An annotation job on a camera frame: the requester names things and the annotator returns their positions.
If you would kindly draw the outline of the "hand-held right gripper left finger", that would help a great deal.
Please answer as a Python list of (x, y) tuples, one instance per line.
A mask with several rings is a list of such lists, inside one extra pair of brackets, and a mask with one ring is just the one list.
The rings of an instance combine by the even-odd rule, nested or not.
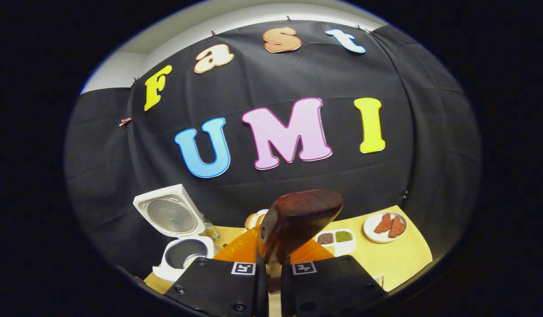
[(164, 294), (170, 300), (204, 317), (267, 317), (269, 315), (266, 265), (259, 255), (259, 227), (250, 229), (229, 243), (249, 243), (239, 248), (254, 256), (251, 262), (200, 258)]

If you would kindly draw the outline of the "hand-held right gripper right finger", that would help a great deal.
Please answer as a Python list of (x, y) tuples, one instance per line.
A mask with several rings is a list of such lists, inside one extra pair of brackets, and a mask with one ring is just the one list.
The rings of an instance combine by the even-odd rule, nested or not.
[(280, 243), (283, 317), (371, 316), (383, 287), (350, 255), (335, 257), (314, 240)]

